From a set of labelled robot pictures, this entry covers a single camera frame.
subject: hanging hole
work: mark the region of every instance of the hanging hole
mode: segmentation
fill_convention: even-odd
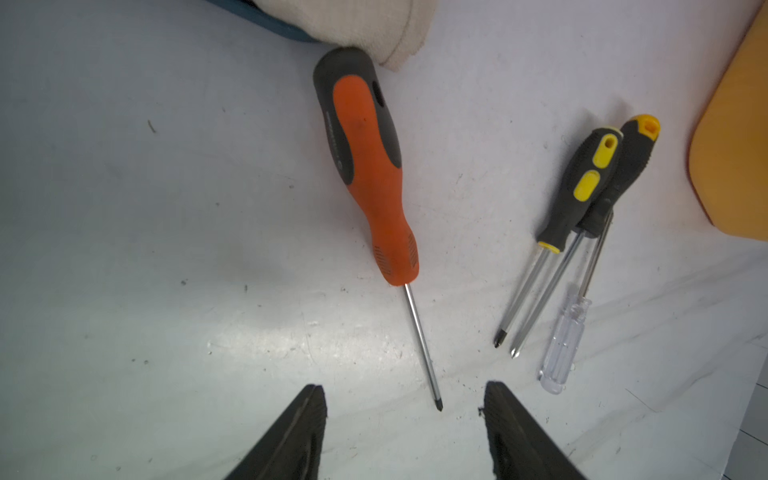
[[[374,80],[371,86],[373,87],[373,96],[376,97],[376,101],[379,102],[379,105],[383,107],[384,95],[382,95],[382,90],[379,88],[379,82]]]

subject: orange screwdriver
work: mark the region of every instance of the orange screwdriver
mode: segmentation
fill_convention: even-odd
[[[402,211],[400,146],[373,62],[358,48],[337,48],[320,59],[313,80],[336,169],[368,219],[379,270],[390,285],[402,286],[406,292],[432,396],[442,411],[437,377],[409,285],[419,275],[419,252]]]

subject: screwdriver shaft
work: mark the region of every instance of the screwdriver shaft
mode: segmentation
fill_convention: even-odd
[[[406,291],[408,305],[411,307],[411,318],[413,318],[413,324],[416,325],[416,332],[419,334],[419,344],[422,346],[422,356],[424,357],[424,363],[427,367],[427,376],[429,377],[429,386],[432,389],[432,397],[435,399],[435,406],[437,407],[437,410],[442,412],[442,398],[440,396],[440,388],[437,386],[435,368],[432,366],[432,359],[429,357],[427,340],[424,337],[424,329],[422,329],[422,321],[419,319],[419,311],[416,309],[416,302],[413,299],[413,292],[411,291],[411,286],[408,283],[403,285],[403,289]]]
[[[608,229],[611,227],[611,221],[613,219],[614,211],[611,210],[611,212],[608,214],[608,217],[605,219],[605,228],[603,229],[603,234],[600,235],[598,244],[595,246],[594,252],[592,252],[592,257],[589,259],[589,265],[587,266],[587,272],[584,275],[584,280],[581,282],[581,288],[578,291],[578,295],[581,298],[585,298],[587,296],[587,289],[589,289],[589,283],[592,281],[594,268],[598,264],[600,253],[603,251],[603,243],[605,243],[605,237],[607,237]]]
[[[544,268],[544,264],[547,263],[547,258],[549,258],[550,253],[551,250],[547,248],[541,248],[541,251],[538,253],[538,259],[536,259],[533,270],[528,274],[525,283],[523,283],[523,287],[520,289],[520,293],[515,297],[512,306],[509,307],[509,310],[507,310],[507,313],[504,315],[502,327],[499,329],[496,338],[493,340],[493,344],[496,348],[504,342],[504,338],[506,338],[507,333],[509,333],[509,327],[512,325],[512,322],[515,321],[515,317],[520,311],[520,307],[528,296],[528,293],[531,291],[539,273],[541,273],[541,269]]]
[[[525,319],[525,323],[523,323],[523,325],[520,327],[520,330],[518,330],[518,332],[515,334],[515,338],[512,339],[511,355],[513,359],[518,355],[520,355],[520,350],[523,347],[525,338],[531,332],[533,325],[536,323],[536,320],[538,320],[538,316],[541,315],[541,311],[544,309],[545,305],[549,301],[549,297],[552,296],[552,292],[554,291],[554,288],[558,285],[558,282],[560,281],[560,278],[563,276],[563,273],[565,272],[565,269],[568,267],[568,264],[571,262],[571,258],[573,258],[574,253],[576,252],[576,249],[579,246],[579,243],[581,243],[581,241],[584,239],[584,235],[585,233],[583,230],[578,233],[578,235],[576,236],[576,239],[571,244],[570,248],[568,248],[568,251],[565,253],[565,258],[563,259],[562,262],[560,262],[558,269],[554,272],[554,276],[552,277],[552,280],[549,281],[547,288],[544,290],[544,293],[541,295],[541,298],[539,299],[538,303],[536,303],[536,307],[533,309],[533,312],[531,312],[531,315],[529,315],[528,318]]]

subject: orange plastic container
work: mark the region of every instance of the orange plastic container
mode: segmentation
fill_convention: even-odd
[[[768,241],[768,2],[699,122],[688,170],[715,227]]]

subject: towel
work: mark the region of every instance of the towel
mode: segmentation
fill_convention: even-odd
[[[364,50],[397,71],[424,45],[437,0],[252,0],[314,38]]]

